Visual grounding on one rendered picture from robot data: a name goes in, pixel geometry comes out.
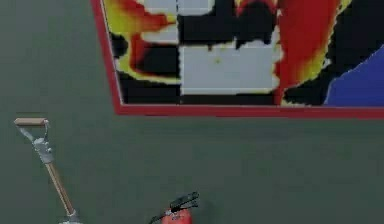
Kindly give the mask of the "red framed abstract painting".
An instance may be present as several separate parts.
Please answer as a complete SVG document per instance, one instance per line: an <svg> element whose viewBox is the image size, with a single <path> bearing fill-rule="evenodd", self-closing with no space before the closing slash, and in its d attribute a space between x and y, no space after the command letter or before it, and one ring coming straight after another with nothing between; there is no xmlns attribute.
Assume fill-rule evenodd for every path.
<svg viewBox="0 0 384 224"><path fill-rule="evenodd" d="M90 0L121 115L384 118L384 0Z"/></svg>

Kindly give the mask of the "red fire extinguisher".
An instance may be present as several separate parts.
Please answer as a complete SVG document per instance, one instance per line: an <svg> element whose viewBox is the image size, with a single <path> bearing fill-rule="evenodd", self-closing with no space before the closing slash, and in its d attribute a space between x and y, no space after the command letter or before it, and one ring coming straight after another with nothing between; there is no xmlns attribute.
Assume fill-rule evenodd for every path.
<svg viewBox="0 0 384 224"><path fill-rule="evenodd" d="M198 207L197 191L185 194L169 203L169 206L153 216L148 224L193 224L190 210Z"/></svg>

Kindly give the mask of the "wooden handled shovel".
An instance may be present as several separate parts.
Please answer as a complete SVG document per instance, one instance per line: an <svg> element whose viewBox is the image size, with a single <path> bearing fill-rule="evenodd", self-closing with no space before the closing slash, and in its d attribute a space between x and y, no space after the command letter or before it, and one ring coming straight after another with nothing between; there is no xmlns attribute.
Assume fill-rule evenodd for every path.
<svg viewBox="0 0 384 224"><path fill-rule="evenodd" d="M66 212L66 220L59 224L83 224L74 208L67 191L60 179L59 172L55 168L53 149L49 145L49 120L47 118L16 118L14 124L32 144L34 151L39 156L42 164L45 166L50 179L55 187L59 199ZM28 127L43 127L44 135L34 137L28 130Z"/></svg>

